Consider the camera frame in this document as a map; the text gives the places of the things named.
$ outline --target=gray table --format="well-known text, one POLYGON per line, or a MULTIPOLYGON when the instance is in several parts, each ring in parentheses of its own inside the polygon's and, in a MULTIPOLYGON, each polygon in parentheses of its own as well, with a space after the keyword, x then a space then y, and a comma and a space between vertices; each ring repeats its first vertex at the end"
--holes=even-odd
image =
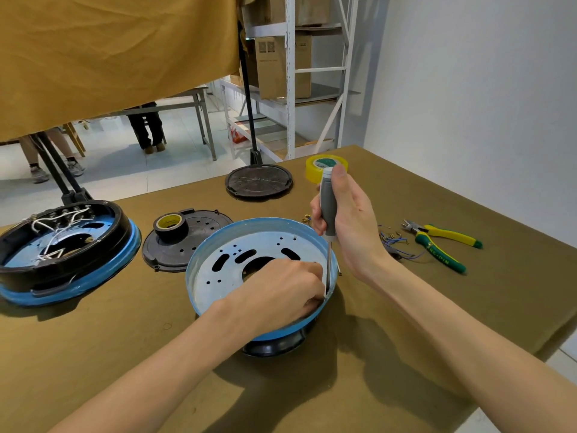
POLYGON ((192 97, 192 101, 186 101, 183 103, 173 103, 173 104, 158 104, 158 102, 162 102, 165 99, 158 99, 156 100, 157 106, 152 106, 148 108, 136 108, 136 109, 123 109, 121 111, 111 112, 109 114, 99 115, 94 118, 105 118, 105 117, 113 117, 113 116, 120 116, 120 115, 134 115, 134 114, 145 114, 147 112, 158 112, 158 111, 168 111, 170 109, 180 109, 180 108, 195 108, 196 109, 196 116, 198 118, 198 127, 200 127, 200 134, 203 138, 203 144, 207 144, 210 147, 212 160, 216 161, 216 153, 215 153, 215 146, 212 141, 212 131, 211 131, 211 124, 208 120, 208 110, 206 108, 206 90, 208 86, 206 85, 199 85, 195 88, 188 89, 181 93, 175 94, 173 96, 168 97, 168 99, 172 99, 174 97, 192 97), (204 122, 206 123, 206 136, 204 132, 203 120, 200 116, 200 110, 202 109, 204 114, 204 122))

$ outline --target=black pants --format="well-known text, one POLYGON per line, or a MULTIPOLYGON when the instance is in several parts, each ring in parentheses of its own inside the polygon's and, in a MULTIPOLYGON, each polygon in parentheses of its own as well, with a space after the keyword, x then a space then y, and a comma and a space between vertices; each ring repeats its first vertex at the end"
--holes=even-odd
MULTIPOLYGON (((130 109, 150 108, 151 106, 156 106, 156 103, 151 101, 150 103, 145 103, 142 106, 135 106, 134 108, 130 109)), ((151 145, 150 138, 148 138, 148 131, 146 130, 146 125, 144 124, 144 119, 146 119, 148 127, 150 128, 150 132, 152 133, 153 146, 162 143, 163 137, 162 121, 158 116, 158 112, 147 112, 146 114, 129 115, 128 120, 130 120, 130 125, 136 134, 136 139, 139 141, 141 149, 151 145)))

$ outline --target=person's left hand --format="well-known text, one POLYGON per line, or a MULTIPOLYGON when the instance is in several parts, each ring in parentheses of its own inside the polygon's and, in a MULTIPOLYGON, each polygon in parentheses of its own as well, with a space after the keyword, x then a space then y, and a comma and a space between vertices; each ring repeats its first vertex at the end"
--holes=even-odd
POLYGON ((319 263, 276 259, 225 299, 254 338, 312 313, 324 298, 321 279, 319 263))

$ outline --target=brown tabletop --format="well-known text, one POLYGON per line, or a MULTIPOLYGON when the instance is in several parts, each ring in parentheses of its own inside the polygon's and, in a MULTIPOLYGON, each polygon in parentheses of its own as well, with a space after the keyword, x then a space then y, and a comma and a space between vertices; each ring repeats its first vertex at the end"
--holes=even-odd
MULTIPOLYGON (((577 314, 577 249, 361 148, 336 154, 349 161, 379 223, 397 230, 405 218, 434 223, 485 245, 479 250, 438 239, 467 266, 467 275, 429 254, 402 264, 531 353, 546 357, 561 343, 577 314)), ((315 186, 304 177, 304 158, 283 166, 295 183, 276 200, 235 200, 220 177, 119 205, 144 236, 159 215, 184 208, 217 209, 233 220, 300 220, 310 211, 315 186)), ((414 241, 409 248, 422 249, 414 241)), ((474 407, 457 380, 392 304, 344 264, 341 269, 338 289, 301 347, 278 358, 235 354, 198 385, 162 431, 456 429, 474 407)), ((0 431, 46 431, 193 320, 184 273, 155 273, 140 255, 79 301, 38 309, 0 302, 0 431)))

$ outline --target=black electrical tape roll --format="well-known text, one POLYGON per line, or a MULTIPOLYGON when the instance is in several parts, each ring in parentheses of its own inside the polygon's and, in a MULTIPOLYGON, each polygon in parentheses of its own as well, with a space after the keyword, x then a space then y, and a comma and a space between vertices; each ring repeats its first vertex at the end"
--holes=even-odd
POLYGON ((186 219, 177 212, 160 216, 154 221, 153 228, 158 237, 165 243, 180 241, 188 234, 186 219))

